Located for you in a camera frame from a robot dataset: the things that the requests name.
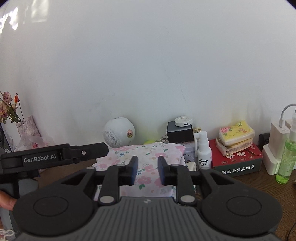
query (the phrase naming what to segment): dried flower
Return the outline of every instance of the dried flower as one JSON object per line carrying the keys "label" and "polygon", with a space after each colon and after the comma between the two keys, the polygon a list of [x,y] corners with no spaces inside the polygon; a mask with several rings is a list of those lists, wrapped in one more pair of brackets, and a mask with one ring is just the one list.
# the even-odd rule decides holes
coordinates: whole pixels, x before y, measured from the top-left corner
{"label": "dried flower", "polygon": [[15,104],[16,104],[16,105],[17,105],[18,101],[19,101],[18,93],[16,93],[16,95],[15,95]]}
{"label": "dried flower", "polygon": [[14,109],[14,111],[17,109],[17,104],[12,104],[11,106]]}
{"label": "dried flower", "polygon": [[8,110],[7,105],[4,102],[0,101],[0,116],[6,113],[7,110]]}
{"label": "dried flower", "polygon": [[8,105],[11,103],[12,98],[9,92],[4,92],[3,93],[3,101]]}
{"label": "dried flower", "polygon": [[18,108],[17,103],[20,103],[18,94],[15,96],[15,104],[11,104],[12,98],[9,92],[0,91],[0,123],[6,124],[6,120],[10,119],[11,122],[18,123],[21,121],[20,117],[16,113]]}

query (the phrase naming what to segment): white charger cable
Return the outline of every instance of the white charger cable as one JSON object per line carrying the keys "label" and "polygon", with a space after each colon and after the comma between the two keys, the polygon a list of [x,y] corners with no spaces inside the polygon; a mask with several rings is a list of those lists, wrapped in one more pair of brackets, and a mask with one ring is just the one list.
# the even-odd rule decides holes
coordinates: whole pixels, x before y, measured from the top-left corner
{"label": "white charger cable", "polygon": [[288,109],[288,108],[291,107],[291,106],[296,106],[296,104],[289,104],[289,105],[287,105],[287,106],[283,109],[283,111],[282,111],[282,113],[281,113],[281,118],[279,119],[279,127],[280,127],[280,128],[284,128],[284,126],[285,126],[284,112],[285,112],[286,109]]}

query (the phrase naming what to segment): plastic bag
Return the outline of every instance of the plastic bag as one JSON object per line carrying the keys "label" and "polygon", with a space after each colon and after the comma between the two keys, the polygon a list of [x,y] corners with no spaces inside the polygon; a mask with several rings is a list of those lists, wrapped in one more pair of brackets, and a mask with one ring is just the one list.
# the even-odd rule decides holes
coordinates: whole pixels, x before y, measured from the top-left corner
{"label": "plastic bag", "polygon": [[22,135],[19,144],[17,145],[15,151],[31,150],[41,147],[53,146],[54,141],[51,137],[37,137]]}

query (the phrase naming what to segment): white charging dock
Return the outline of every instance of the white charging dock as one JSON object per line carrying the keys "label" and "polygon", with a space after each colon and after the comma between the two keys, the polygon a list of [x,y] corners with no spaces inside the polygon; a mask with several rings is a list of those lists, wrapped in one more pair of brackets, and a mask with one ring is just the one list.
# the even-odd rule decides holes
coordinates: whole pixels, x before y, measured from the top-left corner
{"label": "white charging dock", "polygon": [[277,174],[277,171],[279,169],[279,165],[281,163],[281,158],[276,159],[274,155],[272,154],[271,150],[269,149],[268,145],[263,146],[263,163],[266,168],[266,171],[269,175],[275,175]]}

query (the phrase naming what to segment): white spherical speaker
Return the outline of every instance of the white spherical speaker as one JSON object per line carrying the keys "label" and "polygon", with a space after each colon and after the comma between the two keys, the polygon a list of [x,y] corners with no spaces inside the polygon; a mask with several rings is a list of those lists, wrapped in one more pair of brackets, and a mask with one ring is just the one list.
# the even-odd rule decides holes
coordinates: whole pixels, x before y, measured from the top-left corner
{"label": "white spherical speaker", "polygon": [[104,140],[112,148],[129,145],[135,138],[135,134],[133,124],[124,117],[111,119],[103,130]]}

